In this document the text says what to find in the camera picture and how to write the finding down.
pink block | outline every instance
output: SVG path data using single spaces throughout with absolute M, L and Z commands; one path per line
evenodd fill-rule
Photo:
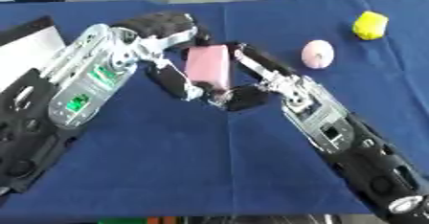
M 192 47 L 185 73 L 191 81 L 210 83 L 215 89 L 230 88 L 230 59 L 225 45 Z

yellow object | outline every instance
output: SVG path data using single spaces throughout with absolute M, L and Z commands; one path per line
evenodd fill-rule
M 365 11 L 353 25 L 353 32 L 364 40 L 384 36 L 389 18 L 376 12 Z

pink ball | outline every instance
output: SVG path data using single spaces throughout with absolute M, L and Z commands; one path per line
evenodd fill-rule
M 313 40 L 305 45 L 302 59 L 305 66 L 313 69 L 326 68 L 333 61 L 332 45 L 324 40 Z

pink sponge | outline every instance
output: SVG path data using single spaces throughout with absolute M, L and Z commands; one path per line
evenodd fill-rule
M 192 47 L 185 73 L 191 81 L 210 83 L 214 89 L 230 88 L 230 59 L 225 45 Z
M 324 40 L 314 40 L 305 45 L 303 49 L 304 64 L 313 69 L 326 68 L 333 61 L 332 46 Z

table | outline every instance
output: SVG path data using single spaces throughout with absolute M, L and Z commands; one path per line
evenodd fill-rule
M 0 6 L 0 27 L 49 14 L 70 41 L 95 23 L 167 9 L 188 11 L 218 41 L 253 43 L 323 83 L 428 172 L 428 3 L 10 4 Z M 351 33 L 351 23 L 365 10 L 390 16 L 386 37 L 366 42 Z M 325 71 L 308 70 L 300 61 L 301 48 L 312 39 L 325 39 L 335 47 L 336 60 Z M 252 81 L 239 72 L 235 80 Z M 228 114 L 198 101 L 171 99 L 142 70 L 54 168 L 31 190 L 10 199 L 0 210 L 0 220 L 58 223 L 107 216 L 367 212 L 282 116 L 278 99 Z

